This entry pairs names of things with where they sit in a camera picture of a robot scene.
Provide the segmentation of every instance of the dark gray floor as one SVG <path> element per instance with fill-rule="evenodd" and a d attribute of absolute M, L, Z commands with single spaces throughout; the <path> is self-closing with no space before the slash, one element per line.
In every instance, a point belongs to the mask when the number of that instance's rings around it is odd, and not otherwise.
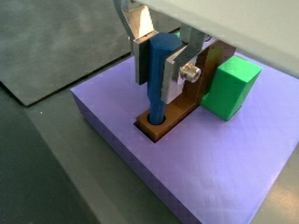
<path fill-rule="evenodd" d="M 154 27 L 181 23 L 153 11 Z M 24 105 L 130 52 L 113 0 L 2 0 L 0 81 Z"/>
<path fill-rule="evenodd" d="M 2 88 L 0 223 L 96 223 L 24 108 Z"/>

